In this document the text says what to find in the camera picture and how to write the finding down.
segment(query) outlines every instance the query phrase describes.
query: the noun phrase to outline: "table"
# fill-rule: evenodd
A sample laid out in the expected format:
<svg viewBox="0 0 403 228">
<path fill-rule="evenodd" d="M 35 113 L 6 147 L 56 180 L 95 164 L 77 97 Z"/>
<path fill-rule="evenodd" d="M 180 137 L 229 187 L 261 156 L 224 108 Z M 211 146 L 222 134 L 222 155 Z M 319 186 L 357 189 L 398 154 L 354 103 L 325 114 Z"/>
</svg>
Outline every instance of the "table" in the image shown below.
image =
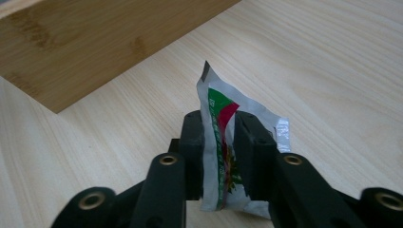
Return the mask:
<svg viewBox="0 0 403 228">
<path fill-rule="evenodd" d="M 200 108 L 207 60 L 290 118 L 292 150 L 337 190 L 403 193 L 403 4 L 244 0 L 54 114 L 0 78 L 0 227 L 49 227 L 91 186 L 121 193 Z M 273 227 L 187 203 L 187 227 Z"/>
</svg>

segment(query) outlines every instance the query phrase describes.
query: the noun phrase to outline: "printed graphic on packet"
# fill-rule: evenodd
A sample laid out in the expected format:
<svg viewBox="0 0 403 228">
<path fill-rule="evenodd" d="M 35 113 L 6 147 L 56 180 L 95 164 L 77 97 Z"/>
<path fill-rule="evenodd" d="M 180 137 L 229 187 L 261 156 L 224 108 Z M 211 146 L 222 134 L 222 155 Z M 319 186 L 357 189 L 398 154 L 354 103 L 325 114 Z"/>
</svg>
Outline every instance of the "printed graphic on packet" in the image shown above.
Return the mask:
<svg viewBox="0 0 403 228">
<path fill-rule="evenodd" d="M 291 152 L 287 118 L 267 110 L 222 81 L 206 62 L 197 90 L 201 101 L 204 127 L 203 200 L 201 209 L 216 211 L 231 209 L 270 218 L 267 201 L 251 201 L 245 195 L 237 168 L 234 139 L 236 111 L 246 111 L 259 118 L 273 133 L 280 152 Z"/>
</svg>

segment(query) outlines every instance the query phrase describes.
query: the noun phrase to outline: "plastic wrapper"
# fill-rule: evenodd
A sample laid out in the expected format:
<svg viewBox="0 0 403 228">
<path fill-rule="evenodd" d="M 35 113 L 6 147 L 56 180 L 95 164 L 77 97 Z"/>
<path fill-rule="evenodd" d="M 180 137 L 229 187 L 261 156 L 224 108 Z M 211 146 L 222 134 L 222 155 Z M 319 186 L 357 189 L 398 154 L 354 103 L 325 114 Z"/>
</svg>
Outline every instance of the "plastic wrapper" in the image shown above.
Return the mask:
<svg viewBox="0 0 403 228">
<path fill-rule="evenodd" d="M 267 201 L 252 201 L 246 196 L 237 159 L 232 147 L 236 111 L 249 112 L 270 131 L 280 152 L 291 152 L 287 118 L 267 110 L 222 81 L 206 62 L 197 83 L 204 127 L 203 199 L 201 209 L 230 209 L 270 218 Z"/>
</svg>

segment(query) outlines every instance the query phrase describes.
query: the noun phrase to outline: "wood grain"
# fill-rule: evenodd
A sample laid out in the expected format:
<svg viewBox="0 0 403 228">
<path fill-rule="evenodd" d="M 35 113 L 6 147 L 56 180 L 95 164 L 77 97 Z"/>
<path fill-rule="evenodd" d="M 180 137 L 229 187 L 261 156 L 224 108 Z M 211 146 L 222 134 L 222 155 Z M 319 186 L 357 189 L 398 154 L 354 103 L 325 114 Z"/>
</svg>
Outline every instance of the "wood grain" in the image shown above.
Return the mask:
<svg viewBox="0 0 403 228">
<path fill-rule="evenodd" d="M 237 2 L 41 1 L 0 20 L 0 75 L 59 112 Z"/>
<path fill-rule="evenodd" d="M 141 181 L 200 107 L 205 60 L 289 117 L 293 152 L 335 189 L 403 194 L 401 11 L 393 0 L 244 0 L 59 114 L 0 79 L 0 227 L 49 227 L 77 192 Z M 187 205 L 187 227 L 273 227 Z"/>
</svg>

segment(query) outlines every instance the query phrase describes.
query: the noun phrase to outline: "tabletop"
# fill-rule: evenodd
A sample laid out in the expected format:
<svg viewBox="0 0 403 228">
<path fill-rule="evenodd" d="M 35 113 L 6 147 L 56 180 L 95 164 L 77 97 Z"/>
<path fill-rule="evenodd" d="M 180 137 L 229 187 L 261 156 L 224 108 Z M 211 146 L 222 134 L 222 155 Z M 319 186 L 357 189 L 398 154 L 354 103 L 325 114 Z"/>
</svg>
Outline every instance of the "tabletop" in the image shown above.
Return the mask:
<svg viewBox="0 0 403 228">
<path fill-rule="evenodd" d="M 0 77 L 0 227 L 49 227 L 91 186 L 121 193 L 200 108 L 207 60 L 290 120 L 291 147 L 332 187 L 403 193 L 403 3 L 243 0 L 59 114 Z M 187 227 L 273 227 L 187 203 Z"/>
</svg>

